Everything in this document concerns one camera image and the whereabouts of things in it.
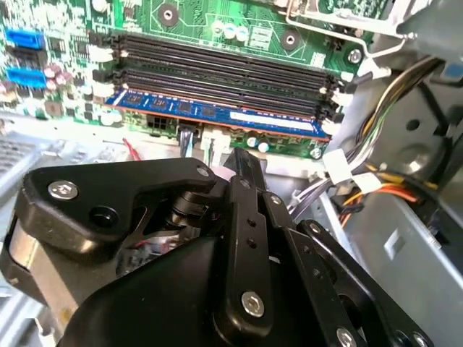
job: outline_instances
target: white sticker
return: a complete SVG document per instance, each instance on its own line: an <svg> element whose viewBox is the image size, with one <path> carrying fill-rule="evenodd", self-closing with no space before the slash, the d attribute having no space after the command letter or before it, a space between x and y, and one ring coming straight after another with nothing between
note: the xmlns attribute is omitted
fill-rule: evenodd
<svg viewBox="0 0 463 347"><path fill-rule="evenodd" d="M352 177L355 184L360 188L363 194L368 194L380 189L383 184L374 173L367 172Z"/></svg>
<svg viewBox="0 0 463 347"><path fill-rule="evenodd" d="M333 184L338 184L352 178L349 164L342 149L326 153L323 156L323 163Z"/></svg>
<svg viewBox="0 0 463 347"><path fill-rule="evenodd" d="M301 129L313 132L313 125L305 121L290 121L288 119L255 116L252 114L245 114L240 112L230 112L230 118L237 121L251 121L252 123L276 125L283 128Z"/></svg>

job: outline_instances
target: screw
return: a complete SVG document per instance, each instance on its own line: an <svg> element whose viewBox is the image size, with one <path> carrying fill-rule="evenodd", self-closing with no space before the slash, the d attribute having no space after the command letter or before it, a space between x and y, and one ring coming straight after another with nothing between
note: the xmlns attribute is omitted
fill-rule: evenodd
<svg viewBox="0 0 463 347"><path fill-rule="evenodd" d="M205 168L198 167L196 171L199 172L204 177L209 177L209 173Z"/></svg>
<svg viewBox="0 0 463 347"><path fill-rule="evenodd" d="M317 233L317 234L321 233L320 228L319 228L316 224L311 223L311 224L309 225L309 227L310 227L315 233Z"/></svg>
<svg viewBox="0 0 463 347"><path fill-rule="evenodd" d="M310 151L310 155L314 159L320 159L321 158L321 149L320 148L314 148L313 150Z"/></svg>
<svg viewBox="0 0 463 347"><path fill-rule="evenodd" d="M251 187L251 186L249 185L249 183L247 183L247 181L245 181L244 179L239 180L239 182L241 183L241 185L242 185L244 188L249 189L249 188Z"/></svg>
<svg viewBox="0 0 463 347"><path fill-rule="evenodd" d="M349 60L350 63L359 64L362 61L362 52L360 49L356 48L351 50L347 60Z"/></svg>
<svg viewBox="0 0 463 347"><path fill-rule="evenodd" d="M55 181L48 186L48 193L58 200L71 200L79 194L79 189L72 182Z"/></svg>
<svg viewBox="0 0 463 347"><path fill-rule="evenodd" d="M357 347L354 336L352 336L352 334L345 327L340 327L336 331L336 335L338 336L338 340L342 347Z"/></svg>
<svg viewBox="0 0 463 347"><path fill-rule="evenodd" d="M260 318L264 313L263 301L253 291L247 291L241 296L241 304L245 311L253 317Z"/></svg>
<svg viewBox="0 0 463 347"><path fill-rule="evenodd" d="M274 204L281 205L281 199L279 197L272 195L270 198Z"/></svg>
<svg viewBox="0 0 463 347"><path fill-rule="evenodd" d="M424 338L422 338L418 334L413 334L413 337L415 338L420 347L428 347L428 344L426 343Z"/></svg>

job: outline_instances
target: black ram slot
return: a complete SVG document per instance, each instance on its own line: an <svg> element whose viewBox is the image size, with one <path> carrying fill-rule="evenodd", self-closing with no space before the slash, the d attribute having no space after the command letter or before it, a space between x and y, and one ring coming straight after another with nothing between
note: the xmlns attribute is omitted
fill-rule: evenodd
<svg viewBox="0 0 463 347"><path fill-rule="evenodd" d="M128 61L144 61L147 63L155 64L158 67L169 67L172 69L205 69L210 73L221 73L228 72L234 74L235 77L245 77L262 79L262 82L285 82L292 87L310 88L314 92L318 92L322 87L330 87L335 85L325 77L308 77L301 78L301 74L297 76L291 76L288 74L275 74L269 71L260 71L259 67L246 65L245 67L237 66L233 61L227 59L211 59L210 57L204 56L189 56L189 55L178 55L171 52L156 52L142 51L139 47L130 50L127 57Z"/></svg>
<svg viewBox="0 0 463 347"><path fill-rule="evenodd" d="M199 90L211 90L218 93L233 93L236 95L245 95L247 97L258 98L261 100L267 100L268 103L288 103L294 107L305 107L314 104L314 100L310 98L302 98L299 95L282 95L278 93L272 93L269 91L261 90L249 90L244 87L236 85L222 85L215 82L209 82L207 80L191 80L186 77L178 77L171 74L161 74L158 72L147 72L135 69L128 70L128 75L133 77L149 77L153 81L156 81L155 85L162 83L178 84L180 86L195 87Z"/></svg>
<svg viewBox="0 0 463 347"><path fill-rule="evenodd" d="M293 77L296 80L322 79L326 82L335 82L333 76L324 71L315 69L303 69L287 64L276 64L262 59L240 56L224 51L212 51L207 48L195 48L190 46L169 43L153 38L145 38L136 35L122 36L122 49L128 53L146 51L158 52L162 55L184 56L198 61L209 61L212 64L221 64L225 67L248 69L250 71L265 72L276 77Z"/></svg>
<svg viewBox="0 0 463 347"><path fill-rule="evenodd" d="M168 95L178 95L188 98L205 100L213 103L224 103L236 107L254 108L275 113L297 114L304 117L320 115L320 112L330 112L331 108L317 102L308 101L305 105L287 103L281 99L263 98L259 95L240 91L219 90L202 85L191 85L172 80L160 79L146 73L127 72L124 81L129 88L149 90Z"/></svg>
<svg viewBox="0 0 463 347"><path fill-rule="evenodd" d="M320 84L319 82L313 81L299 83L298 80L292 80L287 77L280 77L276 80L272 80L268 75L260 72L242 71L234 67L222 67L203 61L187 60L187 64L184 64L183 62L178 62L184 60L183 57L157 57L157 55L158 54L154 53L151 54L150 57L147 57L139 54L129 54L125 61L127 66L135 65L136 67L151 70L164 68L167 69L167 71L171 70L172 73L176 72L177 74L193 78L197 78L198 75L207 77L216 76L251 85L273 86L281 90L301 90L309 93L311 98L317 98L320 95L320 88L324 86L323 83Z"/></svg>

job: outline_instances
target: white connector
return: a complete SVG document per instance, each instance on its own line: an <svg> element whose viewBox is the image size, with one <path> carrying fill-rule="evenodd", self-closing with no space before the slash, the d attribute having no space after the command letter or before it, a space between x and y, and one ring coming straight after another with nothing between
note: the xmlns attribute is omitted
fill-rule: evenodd
<svg viewBox="0 0 463 347"><path fill-rule="evenodd" d="M204 163L211 166L219 166L222 154L230 153L230 144L232 137L227 131L221 129L206 127L201 136L201 150L204 151Z"/></svg>

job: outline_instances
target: red wire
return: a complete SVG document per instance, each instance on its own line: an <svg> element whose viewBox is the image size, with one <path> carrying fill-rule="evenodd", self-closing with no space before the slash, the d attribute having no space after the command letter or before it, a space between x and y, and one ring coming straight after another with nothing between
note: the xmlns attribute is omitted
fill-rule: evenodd
<svg viewBox="0 0 463 347"><path fill-rule="evenodd" d="M130 155L132 156L133 160L135 161L140 161L142 160L142 158L140 158L140 155L138 154L138 152L132 147L132 145L130 144L130 142L127 141L127 139L124 137L122 138L122 141L124 142L124 144L127 146L127 148L129 148L129 152L130 152Z"/></svg>

